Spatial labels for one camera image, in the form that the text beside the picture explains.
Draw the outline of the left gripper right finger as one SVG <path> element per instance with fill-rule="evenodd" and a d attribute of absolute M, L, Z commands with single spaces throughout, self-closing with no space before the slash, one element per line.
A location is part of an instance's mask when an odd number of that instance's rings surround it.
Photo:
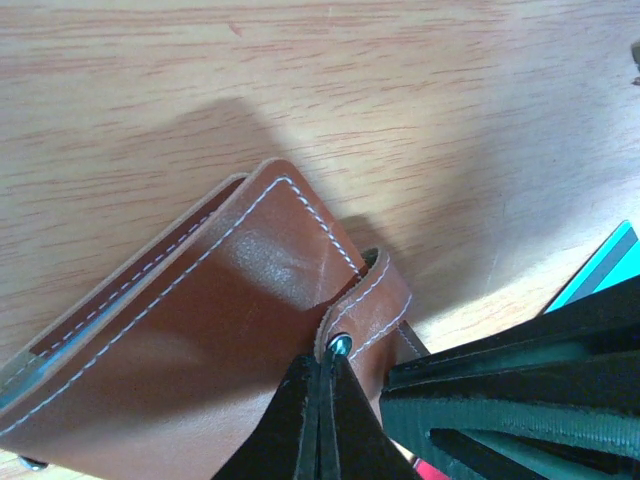
<path fill-rule="evenodd" d="M 384 433 L 346 357 L 324 355 L 319 393 L 321 479 L 419 477 Z"/>

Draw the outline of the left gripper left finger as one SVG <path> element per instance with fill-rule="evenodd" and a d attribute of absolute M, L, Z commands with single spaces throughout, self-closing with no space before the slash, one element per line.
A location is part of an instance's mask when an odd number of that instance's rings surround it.
<path fill-rule="evenodd" d="M 215 480 L 316 477 L 319 374 L 314 356 L 293 360 L 257 427 Z"/>

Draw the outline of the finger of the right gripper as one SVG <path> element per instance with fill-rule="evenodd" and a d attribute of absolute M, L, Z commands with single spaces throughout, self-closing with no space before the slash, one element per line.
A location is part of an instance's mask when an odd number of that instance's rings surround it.
<path fill-rule="evenodd" d="M 639 347 L 639 279 L 606 288 L 492 336 L 394 367 L 387 386 L 581 359 Z"/>
<path fill-rule="evenodd" d="M 639 354 L 388 386 L 386 433 L 451 479 L 632 479 Z"/>

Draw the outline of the teal card bottom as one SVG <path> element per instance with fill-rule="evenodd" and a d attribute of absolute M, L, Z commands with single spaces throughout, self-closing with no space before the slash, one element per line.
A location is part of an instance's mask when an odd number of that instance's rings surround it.
<path fill-rule="evenodd" d="M 623 221 L 549 302 L 550 313 L 639 275 L 639 235 Z"/>

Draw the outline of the brown leather card holder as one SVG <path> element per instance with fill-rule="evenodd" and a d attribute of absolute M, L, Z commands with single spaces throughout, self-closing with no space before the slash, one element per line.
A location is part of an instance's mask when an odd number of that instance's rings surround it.
<path fill-rule="evenodd" d="M 1 446 L 102 479 L 208 479 L 293 359 L 338 334 L 376 401 L 424 346 L 387 251 L 360 251 L 294 165 L 230 177 L 1 371 Z"/>

